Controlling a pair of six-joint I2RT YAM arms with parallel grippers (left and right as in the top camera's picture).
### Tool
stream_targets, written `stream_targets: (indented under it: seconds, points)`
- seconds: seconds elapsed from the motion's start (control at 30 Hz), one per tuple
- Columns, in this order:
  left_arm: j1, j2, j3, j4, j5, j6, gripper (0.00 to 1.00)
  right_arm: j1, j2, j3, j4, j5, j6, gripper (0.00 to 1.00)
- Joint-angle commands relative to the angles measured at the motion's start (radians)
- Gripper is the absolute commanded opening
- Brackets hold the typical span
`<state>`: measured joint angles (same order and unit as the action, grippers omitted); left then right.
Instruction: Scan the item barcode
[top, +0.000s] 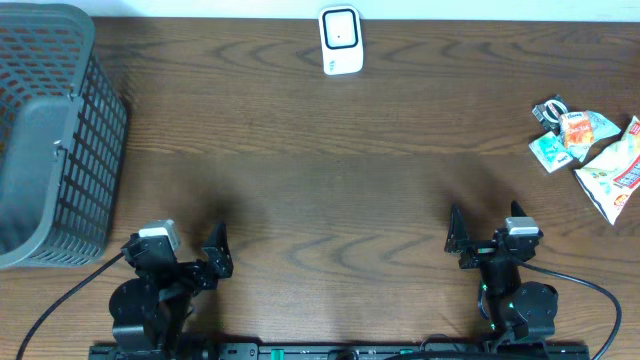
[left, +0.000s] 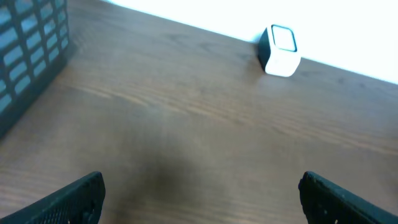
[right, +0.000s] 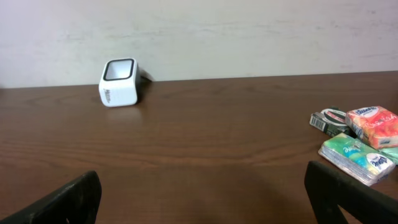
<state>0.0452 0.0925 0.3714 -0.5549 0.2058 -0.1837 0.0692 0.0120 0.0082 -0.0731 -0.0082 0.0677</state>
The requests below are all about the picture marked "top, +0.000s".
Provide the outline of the teal tissue box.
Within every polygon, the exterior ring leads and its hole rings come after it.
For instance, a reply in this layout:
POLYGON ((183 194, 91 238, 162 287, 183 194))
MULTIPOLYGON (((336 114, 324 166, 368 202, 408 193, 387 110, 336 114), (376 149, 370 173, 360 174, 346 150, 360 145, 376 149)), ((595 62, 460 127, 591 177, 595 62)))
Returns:
POLYGON ((555 172, 574 159, 552 131, 532 141, 529 149, 548 173, 555 172))

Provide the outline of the cream snack bag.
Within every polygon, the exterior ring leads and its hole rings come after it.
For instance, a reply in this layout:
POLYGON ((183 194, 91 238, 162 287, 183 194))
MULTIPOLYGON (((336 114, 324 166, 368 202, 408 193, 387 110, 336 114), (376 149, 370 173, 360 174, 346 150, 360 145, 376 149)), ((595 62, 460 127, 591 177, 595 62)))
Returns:
POLYGON ((578 183, 611 225, 639 187, 639 119, 588 164, 574 171, 578 183))

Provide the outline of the orange small packet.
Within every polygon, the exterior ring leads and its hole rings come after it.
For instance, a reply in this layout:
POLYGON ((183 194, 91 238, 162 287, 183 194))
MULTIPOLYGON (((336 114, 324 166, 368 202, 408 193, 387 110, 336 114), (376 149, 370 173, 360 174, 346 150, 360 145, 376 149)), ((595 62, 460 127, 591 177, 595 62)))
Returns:
POLYGON ((560 135, 566 148, 590 146, 595 142, 591 118, 587 111, 562 114, 559 122, 560 135))

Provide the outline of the mint green wipes pack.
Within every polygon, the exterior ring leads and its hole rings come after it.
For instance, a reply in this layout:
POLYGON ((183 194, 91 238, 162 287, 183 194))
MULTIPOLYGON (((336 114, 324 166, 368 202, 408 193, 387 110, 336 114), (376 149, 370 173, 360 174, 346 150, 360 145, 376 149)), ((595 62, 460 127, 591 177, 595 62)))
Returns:
POLYGON ((591 123, 595 135, 595 142, 590 146, 573 146, 567 148, 571 152, 571 154, 580 162, 582 162, 586 158, 589 149, 595 143, 599 142, 600 140, 618 135, 621 132, 621 129, 604 115, 594 111, 587 112, 589 113, 589 116, 591 118, 591 123))

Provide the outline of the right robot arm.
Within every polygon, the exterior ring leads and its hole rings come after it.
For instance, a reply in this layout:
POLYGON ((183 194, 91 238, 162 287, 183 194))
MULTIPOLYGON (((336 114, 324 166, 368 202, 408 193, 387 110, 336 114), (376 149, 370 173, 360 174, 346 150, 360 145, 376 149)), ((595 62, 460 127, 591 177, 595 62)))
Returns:
POLYGON ((489 240, 473 240, 457 206, 451 207, 444 251, 459 256, 461 269, 480 271, 478 307, 494 333, 482 341, 490 353, 516 344, 542 342, 555 333, 557 290, 540 282, 524 282, 519 269, 535 255, 543 232, 520 205, 489 240))

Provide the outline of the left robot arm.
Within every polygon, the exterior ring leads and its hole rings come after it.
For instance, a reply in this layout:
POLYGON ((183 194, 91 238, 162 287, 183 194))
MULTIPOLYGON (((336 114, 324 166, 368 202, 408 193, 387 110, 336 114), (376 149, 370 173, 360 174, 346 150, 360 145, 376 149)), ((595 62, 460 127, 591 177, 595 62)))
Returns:
POLYGON ((109 301, 118 354, 126 359, 210 359, 201 341, 182 336, 192 299, 232 276, 226 225, 214 227, 202 246, 205 260, 180 262, 181 241, 171 219, 152 221, 121 248, 137 277, 120 285, 109 301))

